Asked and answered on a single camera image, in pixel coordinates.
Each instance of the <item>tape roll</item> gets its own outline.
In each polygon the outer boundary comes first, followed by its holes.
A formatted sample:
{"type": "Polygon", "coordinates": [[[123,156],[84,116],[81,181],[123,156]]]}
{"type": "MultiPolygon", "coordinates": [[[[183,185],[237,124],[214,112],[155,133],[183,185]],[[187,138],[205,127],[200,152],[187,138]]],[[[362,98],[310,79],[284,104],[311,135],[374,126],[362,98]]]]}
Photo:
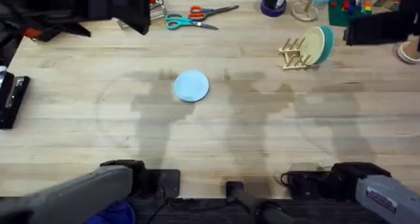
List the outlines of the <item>tape roll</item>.
{"type": "Polygon", "coordinates": [[[270,9],[265,5],[265,0],[261,1],[261,5],[260,5],[260,9],[261,12],[269,17],[277,17],[277,16],[281,16],[287,7],[287,1],[285,0],[283,2],[283,5],[281,5],[281,7],[277,8],[277,9],[270,9]]]}

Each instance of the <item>light blue plate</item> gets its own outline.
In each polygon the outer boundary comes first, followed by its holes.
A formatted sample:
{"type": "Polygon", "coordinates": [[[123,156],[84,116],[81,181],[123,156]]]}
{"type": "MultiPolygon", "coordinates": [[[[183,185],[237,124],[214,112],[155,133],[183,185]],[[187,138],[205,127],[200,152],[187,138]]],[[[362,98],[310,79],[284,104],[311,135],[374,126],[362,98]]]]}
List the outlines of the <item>light blue plate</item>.
{"type": "Polygon", "coordinates": [[[182,101],[197,102],[209,92],[209,80],[195,70],[183,72],[173,83],[173,91],[182,101]]]}
{"type": "Polygon", "coordinates": [[[315,65],[321,64],[327,60],[334,48],[334,32],[328,26],[321,26],[321,30],[325,36],[324,50],[321,57],[314,63],[315,65]]]}

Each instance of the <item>yellow plate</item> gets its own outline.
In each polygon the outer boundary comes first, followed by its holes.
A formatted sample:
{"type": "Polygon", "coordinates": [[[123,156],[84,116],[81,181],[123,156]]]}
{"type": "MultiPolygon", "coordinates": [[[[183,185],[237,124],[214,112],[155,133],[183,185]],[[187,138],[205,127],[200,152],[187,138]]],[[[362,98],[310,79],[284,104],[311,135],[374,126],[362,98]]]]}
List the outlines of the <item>yellow plate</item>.
{"type": "Polygon", "coordinates": [[[305,59],[306,56],[310,55],[308,61],[306,62],[306,65],[310,66],[321,57],[326,39],[322,29],[317,26],[311,27],[305,33],[304,38],[305,40],[300,49],[301,56],[304,56],[303,59],[305,59]]]}

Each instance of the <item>teal-handled scissors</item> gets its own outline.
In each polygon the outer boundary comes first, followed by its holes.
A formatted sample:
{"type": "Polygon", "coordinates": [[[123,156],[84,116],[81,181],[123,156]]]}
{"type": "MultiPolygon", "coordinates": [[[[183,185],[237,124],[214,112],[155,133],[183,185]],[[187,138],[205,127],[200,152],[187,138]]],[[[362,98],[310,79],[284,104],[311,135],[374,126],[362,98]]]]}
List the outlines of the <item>teal-handled scissors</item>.
{"type": "Polygon", "coordinates": [[[176,30],[179,27],[183,26],[197,26],[207,28],[209,30],[218,30],[217,27],[187,19],[181,14],[168,14],[167,16],[165,16],[165,19],[167,21],[166,26],[168,27],[168,30],[176,30]]]}

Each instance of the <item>black stapler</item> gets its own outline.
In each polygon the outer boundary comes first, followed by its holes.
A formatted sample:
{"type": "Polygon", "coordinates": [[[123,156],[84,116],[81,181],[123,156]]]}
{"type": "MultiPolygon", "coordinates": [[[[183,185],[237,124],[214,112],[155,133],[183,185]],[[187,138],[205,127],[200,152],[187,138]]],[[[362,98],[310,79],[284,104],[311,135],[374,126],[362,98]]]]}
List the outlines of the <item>black stapler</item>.
{"type": "Polygon", "coordinates": [[[20,104],[28,88],[28,76],[0,72],[0,129],[12,129],[20,104]]]}

